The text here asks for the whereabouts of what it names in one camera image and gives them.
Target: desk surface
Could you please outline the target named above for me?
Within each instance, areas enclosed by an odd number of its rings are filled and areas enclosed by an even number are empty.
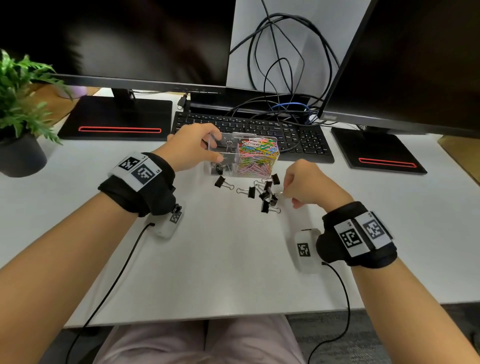
[[[98,95],[111,93],[102,89]],[[351,170],[330,129],[324,132],[336,161],[320,167],[381,216],[399,255],[435,298],[441,303],[480,301],[480,188],[434,137],[400,136],[428,171],[413,176]],[[158,142],[63,143],[41,141],[48,164],[39,173],[21,179],[0,175],[0,267],[93,196],[119,159],[158,147]],[[277,162],[274,172],[283,177],[289,164]],[[176,195],[187,202],[184,221],[168,242],[144,235],[93,325],[346,308],[334,273],[325,268],[319,275],[300,274],[286,243],[301,229],[321,228],[323,210],[293,210],[279,202],[281,214],[262,214],[258,201],[218,189],[214,182],[201,166],[177,174]],[[246,188],[252,179],[229,182]],[[143,226],[144,219],[138,219],[68,326],[83,325],[99,304]],[[348,267],[334,266],[352,308],[363,307]]]

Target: pink pants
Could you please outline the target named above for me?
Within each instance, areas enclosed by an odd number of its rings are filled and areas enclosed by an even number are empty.
[[[94,364],[305,364],[284,315],[116,326]]]

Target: hand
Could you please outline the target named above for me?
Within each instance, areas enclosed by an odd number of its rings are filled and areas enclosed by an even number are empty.
[[[328,178],[315,163],[304,159],[297,160],[287,169],[283,190],[285,197],[291,197],[293,208],[317,204],[330,212],[353,202],[347,191]]]
[[[170,134],[167,142],[152,153],[162,157],[175,172],[188,170],[203,161],[221,162],[220,153],[206,150],[208,141],[216,148],[216,140],[222,139],[222,133],[213,124],[184,125],[175,135]]]

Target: clear plastic box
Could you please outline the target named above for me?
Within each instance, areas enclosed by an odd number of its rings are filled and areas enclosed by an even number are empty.
[[[277,139],[248,133],[223,133],[216,147],[208,149],[223,155],[220,163],[205,162],[205,173],[230,177],[268,178],[280,156]]]

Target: potted plant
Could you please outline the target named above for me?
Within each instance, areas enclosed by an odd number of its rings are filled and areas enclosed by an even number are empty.
[[[21,61],[1,51],[0,62],[0,172],[10,177],[25,177],[41,170],[47,163],[45,153],[38,145],[36,135],[53,142],[59,138],[45,123],[46,102],[33,105],[30,96],[32,82],[45,82],[65,87],[53,77],[55,72],[47,64],[33,62],[27,55]]]

